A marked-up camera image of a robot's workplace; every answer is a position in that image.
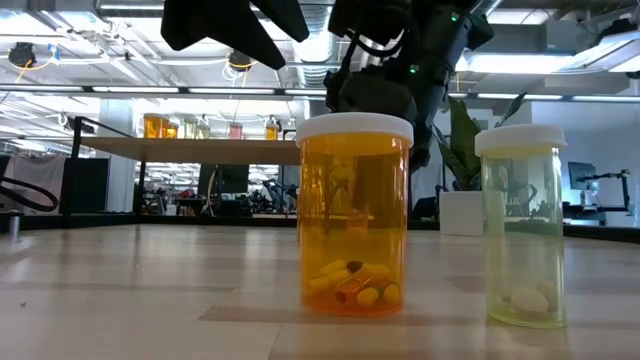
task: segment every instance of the ceiling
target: ceiling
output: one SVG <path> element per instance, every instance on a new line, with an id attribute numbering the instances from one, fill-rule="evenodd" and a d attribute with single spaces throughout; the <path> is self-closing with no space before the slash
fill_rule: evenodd
<path id="1" fill-rule="evenodd" d="M 327 9 L 327 4 L 333 2 L 300 0 L 300 3 L 305 5 L 305 14 L 309 15 L 309 12 Z M 544 24 L 552 17 L 570 21 L 589 20 L 586 16 L 590 14 L 592 19 L 596 19 L 620 9 L 632 9 L 635 5 L 635 0 L 592 0 L 589 8 L 583 1 L 577 0 L 504 0 L 489 16 L 489 20 L 494 24 L 511 24 L 514 27 L 524 24 L 522 26 L 534 27 Z M 322 88 L 318 79 L 328 69 L 335 68 L 348 45 L 347 39 L 320 34 L 319 36 L 326 35 L 330 44 L 310 42 L 312 46 L 304 50 L 304 56 L 313 60 L 316 60 L 314 57 L 320 57 L 322 61 L 313 66 L 302 67 L 303 50 L 300 45 L 292 42 L 270 21 L 261 20 L 285 57 L 287 66 L 274 71 L 258 63 L 246 77 L 238 76 L 235 80 L 230 80 L 229 73 L 225 73 L 228 67 L 226 56 L 230 49 L 213 40 L 204 40 L 184 51 L 173 51 L 160 34 L 161 8 L 162 1 L 103 0 L 95 14 L 90 16 L 87 13 L 63 16 L 0 11 L 0 19 L 3 20 L 0 21 L 0 54 L 7 54 L 16 41 L 31 41 L 35 44 L 34 51 L 37 55 L 35 65 L 44 66 L 37 71 L 26 71 L 20 76 L 21 69 L 16 69 L 9 63 L 6 55 L 0 56 L 0 83 L 14 83 L 20 77 L 20 83 L 24 84 L 257 88 L 297 88 L 304 85 L 307 88 Z M 611 19 L 602 23 L 593 20 L 589 23 L 592 29 L 589 31 L 601 30 L 602 26 L 607 26 L 610 22 Z M 579 36 L 587 40 L 592 38 L 588 31 L 583 30 L 580 30 Z M 51 46 L 57 49 L 54 57 Z M 358 50 L 351 67 L 356 70 L 373 61 L 375 59 Z M 459 92 L 616 94 L 627 88 L 628 84 L 624 74 L 609 72 L 559 76 L 460 71 L 450 84 L 450 89 Z M 100 99 L 97 98 L 24 96 L 16 93 L 6 95 L 0 105 L 0 136 L 70 136 L 59 125 L 61 112 L 96 119 L 99 117 Z M 474 102 L 475 106 L 499 109 L 495 101 L 478 103 Z M 246 134 L 250 134 L 248 136 L 260 137 L 265 119 L 270 116 L 281 119 L 286 128 L 295 126 L 295 121 L 289 120 L 300 121 L 311 112 L 308 101 L 291 99 L 238 101 L 147 98 L 134 100 L 133 106 L 137 114 L 162 112 L 177 116 L 185 113 L 206 115 L 206 121 L 213 127 L 213 136 L 218 137 L 226 136 L 228 123 L 234 118 L 244 123 Z M 65 142 L 53 143 L 65 148 Z"/>

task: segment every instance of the duct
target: duct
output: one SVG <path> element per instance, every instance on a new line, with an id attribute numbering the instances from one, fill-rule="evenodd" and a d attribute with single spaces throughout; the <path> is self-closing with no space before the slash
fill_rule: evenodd
<path id="1" fill-rule="evenodd" d="M 296 61 L 318 63 L 330 60 L 334 46 L 334 36 L 327 31 L 331 7 L 302 6 L 302 13 L 309 28 L 309 38 L 293 45 Z M 328 67 L 296 68 L 300 85 L 305 88 L 322 87 L 328 70 Z"/>
<path id="2" fill-rule="evenodd" d="M 485 14 L 489 16 L 495 9 L 500 6 L 502 0 L 482 0 L 480 3 L 473 9 L 472 13 L 474 15 Z"/>

